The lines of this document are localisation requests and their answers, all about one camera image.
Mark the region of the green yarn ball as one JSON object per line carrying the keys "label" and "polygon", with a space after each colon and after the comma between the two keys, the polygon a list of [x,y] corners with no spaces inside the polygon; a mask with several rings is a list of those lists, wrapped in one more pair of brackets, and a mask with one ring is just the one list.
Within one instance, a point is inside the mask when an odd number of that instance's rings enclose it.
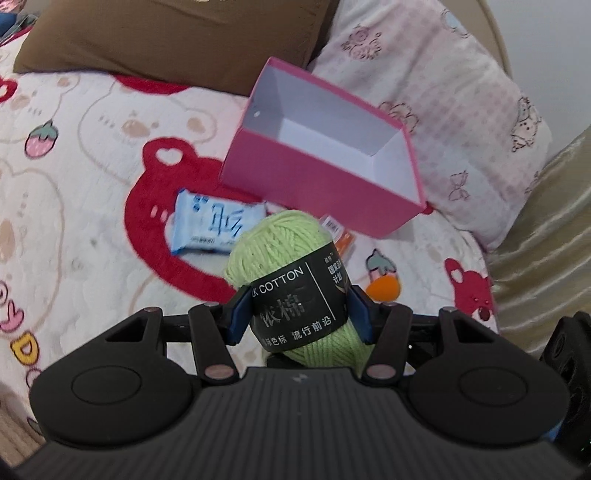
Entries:
{"label": "green yarn ball", "polygon": [[372,347],[353,327],[348,273],[315,217],[299,210],[266,217],[240,236],[224,277],[252,294],[250,327],[267,353],[310,368],[362,371]]}

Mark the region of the blue wet wipes pack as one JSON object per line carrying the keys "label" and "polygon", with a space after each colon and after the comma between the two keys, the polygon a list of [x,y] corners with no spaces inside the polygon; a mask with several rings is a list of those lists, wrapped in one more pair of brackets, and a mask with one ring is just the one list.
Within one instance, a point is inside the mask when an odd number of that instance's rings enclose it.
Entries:
{"label": "blue wet wipes pack", "polygon": [[178,192],[170,252],[204,250],[229,254],[245,232],[266,218],[266,205]]}

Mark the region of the orange makeup sponge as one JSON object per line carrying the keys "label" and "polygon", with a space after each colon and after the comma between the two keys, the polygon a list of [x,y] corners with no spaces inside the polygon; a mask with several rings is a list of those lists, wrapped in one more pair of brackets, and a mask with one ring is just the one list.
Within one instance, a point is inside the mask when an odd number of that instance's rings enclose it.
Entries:
{"label": "orange makeup sponge", "polygon": [[401,295],[401,284],[397,276],[384,275],[370,282],[366,293],[376,302],[393,302]]}

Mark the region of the olive satin curtain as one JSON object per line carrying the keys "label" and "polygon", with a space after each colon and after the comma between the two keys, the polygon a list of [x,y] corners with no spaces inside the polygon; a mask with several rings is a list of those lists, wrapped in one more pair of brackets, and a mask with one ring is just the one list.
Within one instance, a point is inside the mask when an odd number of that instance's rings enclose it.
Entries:
{"label": "olive satin curtain", "polygon": [[542,170],[503,244],[488,255],[501,334],[541,356],[558,320],[590,311],[590,131]]}

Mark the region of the clear orange-labelled plastic case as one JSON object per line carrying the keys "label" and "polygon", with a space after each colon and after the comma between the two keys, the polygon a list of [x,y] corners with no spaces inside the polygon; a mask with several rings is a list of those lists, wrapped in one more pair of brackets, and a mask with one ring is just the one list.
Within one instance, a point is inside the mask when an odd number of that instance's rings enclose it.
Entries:
{"label": "clear orange-labelled plastic case", "polygon": [[332,216],[322,216],[320,223],[322,227],[331,234],[332,241],[334,242],[339,255],[342,258],[345,258],[349,251],[352,250],[353,243],[356,241],[356,236]]}

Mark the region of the red bear print blanket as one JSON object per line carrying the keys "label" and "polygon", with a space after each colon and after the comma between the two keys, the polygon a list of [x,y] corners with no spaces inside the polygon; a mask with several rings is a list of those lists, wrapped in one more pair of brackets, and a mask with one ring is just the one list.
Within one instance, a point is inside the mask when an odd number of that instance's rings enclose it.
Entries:
{"label": "red bear print blanket", "polygon": [[239,222],[222,159],[245,101],[96,73],[16,74],[1,49],[1,404],[42,438],[28,394],[50,364],[137,310],[225,302],[228,257],[174,255],[174,216]]}

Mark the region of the pink cardboard box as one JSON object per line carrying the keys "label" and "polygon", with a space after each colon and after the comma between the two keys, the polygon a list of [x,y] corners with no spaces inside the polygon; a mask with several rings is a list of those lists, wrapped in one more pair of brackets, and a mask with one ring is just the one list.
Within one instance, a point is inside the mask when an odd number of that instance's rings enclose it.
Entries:
{"label": "pink cardboard box", "polygon": [[252,88],[221,182],[374,238],[426,207],[411,137],[399,120],[276,58]]}

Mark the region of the pink checked pillow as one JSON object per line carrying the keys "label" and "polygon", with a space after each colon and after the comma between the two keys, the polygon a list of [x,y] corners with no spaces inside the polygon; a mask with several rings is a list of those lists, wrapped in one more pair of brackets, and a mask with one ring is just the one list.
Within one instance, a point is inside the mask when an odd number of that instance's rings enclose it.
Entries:
{"label": "pink checked pillow", "polygon": [[546,164],[533,102],[438,1],[335,1],[311,71],[401,121],[428,202],[498,248]]}

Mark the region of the brown pillow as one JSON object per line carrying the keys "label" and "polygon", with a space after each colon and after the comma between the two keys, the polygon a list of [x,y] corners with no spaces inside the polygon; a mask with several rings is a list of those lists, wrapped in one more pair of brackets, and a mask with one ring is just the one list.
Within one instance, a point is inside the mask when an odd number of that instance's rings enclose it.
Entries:
{"label": "brown pillow", "polygon": [[249,95],[270,58],[308,66],[335,1],[53,1],[17,73],[94,70]]}

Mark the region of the beige bed headboard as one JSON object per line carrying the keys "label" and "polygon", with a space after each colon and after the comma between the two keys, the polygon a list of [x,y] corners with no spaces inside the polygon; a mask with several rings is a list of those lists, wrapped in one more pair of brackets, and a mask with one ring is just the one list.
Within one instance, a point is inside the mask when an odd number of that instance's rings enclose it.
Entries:
{"label": "beige bed headboard", "polygon": [[506,43],[504,41],[504,38],[503,38],[501,30],[498,26],[498,23],[495,19],[495,16],[494,16],[494,14],[493,14],[493,12],[486,0],[479,0],[479,5],[480,5],[480,7],[483,11],[483,14],[485,15],[485,17],[489,23],[489,26],[492,30],[492,34],[494,36],[495,43],[497,44],[497,47],[499,50],[499,55],[501,58],[501,63],[502,63],[503,69],[509,77],[512,77],[512,68],[511,68],[511,64],[510,64],[510,59],[509,59]]}

